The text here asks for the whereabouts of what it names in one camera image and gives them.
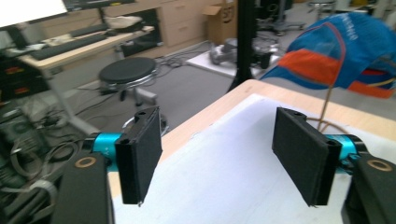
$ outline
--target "drawer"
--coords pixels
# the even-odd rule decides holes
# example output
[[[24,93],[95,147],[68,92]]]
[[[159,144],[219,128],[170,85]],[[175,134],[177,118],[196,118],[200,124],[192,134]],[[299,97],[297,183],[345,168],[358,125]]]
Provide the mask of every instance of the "drawer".
[[[136,2],[132,4],[125,4],[116,7],[107,7],[105,9],[105,13],[109,17],[116,17],[156,8],[159,6],[159,0],[136,0]]]
[[[64,23],[60,25],[53,25],[53,26],[47,26],[43,27],[42,31],[45,34],[46,38],[51,38],[59,35],[66,35],[70,31],[75,31],[78,29],[86,28],[92,25],[97,25],[100,24],[99,18],[91,18],[91,19],[86,19],[86,20],[81,20],[81,21],[72,21],[69,23]]]
[[[209,5],[215,5],[222,3],[222,0],[209,0]]]
[[[65,16],[40,22],[41,27],[49,27],[67,24],[75,21],[85,21],[89,19],[99,19],[99,12],[96,9],[68,12]]]
[[[189,20],[165,26],[167,46],[174,46],[184,41],[205,35],[205,24],[201,20]]]
[[[202,16],[205,2],[196,0],[176,0],[162,4],[163,23],[172,25]]]

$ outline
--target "office chair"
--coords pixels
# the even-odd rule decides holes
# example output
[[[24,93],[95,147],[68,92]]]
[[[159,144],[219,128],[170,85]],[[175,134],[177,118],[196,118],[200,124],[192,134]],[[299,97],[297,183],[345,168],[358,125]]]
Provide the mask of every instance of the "office chair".
[[[144,99],[142,99],[137,87],[154,79],[157,76],[157,70],[157,63],[150,58],[135,57],[116,61],[100,71],[100,91],[102,93],[120,91],[121,101],[125,100],[128,91],[131,91],[134,97],[134,105],[139,111],[142,109]],[[150,99],[147,102],[156,104],[155,99]],[[165,116],[161,115],[161,119],[162,132],[165,134],[169,127]]]
[[[258,20],[259,29],[271,29],[275,31],[276,35],[284,35],[286,31],[293,26],[297,26],[299,29],[304,29],[305,22],[300,21],[285,21],[285,10],[291,8],[292,2],[289,0],[279,0],[277,19],[275,21]],[[268,7],[268,5],[262,2],[262,7]]]

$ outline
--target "wire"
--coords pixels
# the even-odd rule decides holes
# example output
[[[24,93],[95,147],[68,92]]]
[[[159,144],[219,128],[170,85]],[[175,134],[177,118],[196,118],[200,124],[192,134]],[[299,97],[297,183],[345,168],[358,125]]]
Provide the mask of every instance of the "wire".
[[[62,118],[62,116],[59,114],[61,113],[63,113],[62,110],[57,110],[55,108],[49,109],[43,118],[33,121],[33,124],[35,124],[36,127],[61,128],[59,126],[59,120]]]
[[[157,83],[157,78],[152,79],[151,81],[148,82],[148,84],[141,85],[141,87],[149,87]]]
[[[30,173],[30,172],[25,171],[21,167],[20,162],[18,160],[18,153],[22,152],[22,150],[23,150],[23,148],[19,148],[20,141],[21,141],[20,138],[18,138],[14,141],[14,146],[11,149],[11,155],[10,155],[11,164],[14,167],[14,170],[18,174],[29,177],[29,178],[34,178],[40,173],[41,160],[40,160],[40,158],[38,158],[38,156],[34,152],[23,153],[23,154],[29,155],[33,159],[34,164],[35,164],[34,172]]]
[[[98,87],[98,88],[95,88],[95,89],[89,89],[89,88],[76,88],[76,90],[79,90],[79,91],[99,91],[100,88],[99,88],[99,87]]]
[[[48,193],[44,190],[38,190],[35,197],[27,202],[27,204],[22,207],[8,223],[26,223],[26,219],[29,218],[31,214],[35,213],[35,211],[39,209],[40,205],[43,204],[47,194]]]
[[[159,75],[156,76],[156,78],[164,77],[164,76],[168,75],[169,73],[171,73],[175,68],[179,68],[179,67],[185,66],[186,64],[185,64],[185,62],[182,59],[190,59],[190,58],[195,57],[198,54],[207,52],[208,49],[207,50],[196,50],[196,49],[201,48],[205,44],[208,44],[208,42],[201,43],[197,47],[195,47],[193,49],[190,49],[190,50],[187,50],[187,51],[176,53],[176,54],[173,54],[173,55],[170,55],[170,56],[167,56],[167,57],[156,58],[156,60],[161,60],[161,61],[157,62],[160,65],[160,67],[159,67],[159,72],[158,72]],[[188,55],[188,54],[193,54],[193,53],[194,53],[194,55],[191,56],[191,57],[180,57],[182,55]],[[164,66],[170,67],[170,70],[166,71],[164,74],[161,74],[162,68]]]
[[[44,158],[44,162],[43,162],[43,165],[42,165],[42,168],[41,168],[42,177],[50,175],[49,163],[52,160],[52,158],[56,155],[56,153],[59,153],[59,150],[62,150],[62,149],[67,148],[67,147],[71,147],[72,153],[70,154],[70,156],[66,155],[66,159],[65,160],[70,160],[70,158],[72,158],[74,155],[76,155],[78,153],[78,145],[77,145],[76,142],[78,142],[78,141],[63,142],[63,143],[59,144],[57,147],[54,147],[51,151],[49,151],[47,153],[46,157]]]
[[[125,111],[125,112],[122,112],[122,113],[119,113],[119,114],[114,114],[114,115],[97,115],[97,116],[92,116],[92,117],[90,117],[90,118],[85,119],[85,121],[88,121],[88,120],[91,120],[91,119],[100,119],[100,118],[105,119],[105,124],[102,125],[102,127],[98,128],[99,130],[101,130],[101,129],[103,129],[104,127],[106,127],[106,125],[107,125],[107,123],[108,123],[108,118],[116,117],[116,116],[120,116],[120,115],[124,115],[124,114],[129,113],[129,112],[131,112],[130,109],[128,109],[128,110]]]
[[[56,134],[53,133],[52,130],[50,130],[50,132],[49,132],[49,129],[43,129],[43,131],[44,131],[44,135],[46,135],[46,136],[48,136],[48,137],[52,137],[52,138],[64,138],[64,137],[71,137],[71,136],[74,136],[74,137],[76,137],[76,138],[78,139],[78,135],[75,134],[75,133],[68,133],[68,134],[63,134],[63,135],[56,135]]]
[[[388,79],[386,81],[368,84],[367,86],[369,86],[369,87],[379,87],[379,86],[387,85],[387,84],[393,82],[394,80],[396,80],[396,77],[390,78],[390,79]]]
[[[345,130],[345,129],[343,129],[342,127],[340,127],[339,125],[337,125],[337,124],[335,124],[335,123],[332,123],[332,122],[329,122],[329,121],[327,121],[327,120],[324,120],[324,119],[323,119],[323,120],[320,120],[320,119],[315,119],[315,118],[307,118],[307,120],[313,120],[313,121],[318,121],[318,122],[324,123],[325,126],[324,126],[321,130],[319,130],[321,133],[324,133],[324,131],[326,131],[326,129],[327,129],[328,127],[332,126],[332,127],[334,127],[335,129],[337,129],[338,131],[340,131],[341,133],[348,134],[348,131],[347,131],[347,130]]]
[[[95,107],[97,107],[97,106],[103,104],[104,102],[106,102],[107,100],[109,100],[110,98],[112,98],[112,97],[115,96],[115,95],[116,95],[116,93],[111,94],[110,96],[108,96],[108,97],[107,97],[106,99],[104,99],[103,101],[101,101],[101,102],[99,102],[99,103],[97,103],[97,104],[94,104],[94,105],[90,105],[90,106],[88,106],[88,107],[86,107],[86,108],[80,110],[79,112],[76,113],[76,116],[79,115],[79,114],[81,114],[81,113],[83,113],[83,112],[85,112],[85,111],[87,111],[87,110],[93,109],[93,108],[95,108]]]
[[[6,193],[27,193],[30,191],[29,189],[11,189],[7,187],[0,188],[0,190]]]
[[[81,101],[82,97],[85,96],[87,93],[88,93],[88,91],[84,91],[82,94],[79,94],[79,95],[78,95],[77,100],[76,100],[76,103],[75,103],[75,105],[73,106],[73,107],[75,108],[74,110],[78,110],[78,109],[79,109],[79,107],[80,107],[80,101]]]

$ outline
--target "table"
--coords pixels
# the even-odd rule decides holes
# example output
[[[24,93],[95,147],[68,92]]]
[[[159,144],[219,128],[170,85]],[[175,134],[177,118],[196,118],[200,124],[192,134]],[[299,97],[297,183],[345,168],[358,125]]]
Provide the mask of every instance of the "table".
[[[78,128],[80,131],[83,131],[85,134],[98,133],[99,130],[97,130],[95,127],[92,127],[82,119],[75,116],[75,113],[72,110],[71,106],[64,99],[63,93],[54,84],[53,76],[59,73],[58,68],[63,65],[79,61],[107,49],[118,47],[120,44],[137,38],[139,36],[145,35],[151,30],[152,29],[147,29],[145,31],[137,31],[129,34],[110,36],[105,40],[90,44],[79,49],[70,50],[66,53],[59,54],[41,61],[34,59],[30,55],[21,56],[19,59],[41,71],[43,78],[46,79],[49,88],[53,91],[55,97],[59,101],[61,108],[64,110],[69,123],[71,123],[74,127]]]
[[[280,59],[279,56],[271,56],[271,62],[270,64],[276,63]],[[234,78],[236,74],[236,64],[232,62],[223,62],[221,64],[213,64],[210,61],[209,58],[209,51],[204,52],[196,57],[193,57],[191,59],[188,59],[186,63],[208,70],[215,72],[217,74],[229,77],[229,78]],[[260,77],[262,74],[265,73],[265,69],[261,69],[259,67],[252,67],[251,73],[254,77]]]
[[[290,91],[259,80],[248,80],[228,92],[215,103],[188,119],[163,137],[163,154],[160,162],[168,159],[173,153],[189,142],[191,137],[203,131],[219,118],[248,98],[251,94],[259,94],[273,100],[298,107],[304,111],[319,114],[323,100]],[[329,103],[326,119],[336,120],[353,128],[373,133],[392,141],[396,141],[396,121],[384,119],[343,105]],[[117,173],[109,174],[109,182],[113,197],[120,195],[120,181]]]

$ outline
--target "stool leg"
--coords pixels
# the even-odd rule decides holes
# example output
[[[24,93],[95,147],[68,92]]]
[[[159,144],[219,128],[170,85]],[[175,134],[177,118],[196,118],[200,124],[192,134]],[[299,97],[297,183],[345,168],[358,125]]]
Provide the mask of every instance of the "stool leg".
[[[322,4],[319,4],[317,21],[320,21],[321,19],[321,10],[322,10]]]
[[[137,92],[137,88],[132,88],[132,94],[134,95],[134,104],[136,106],[141,106],[143,104],[143,101],[139,95],[139,92]]]
[[[330,15],[334,15],[335,14],[335,2],[332,3],[332,12]]]

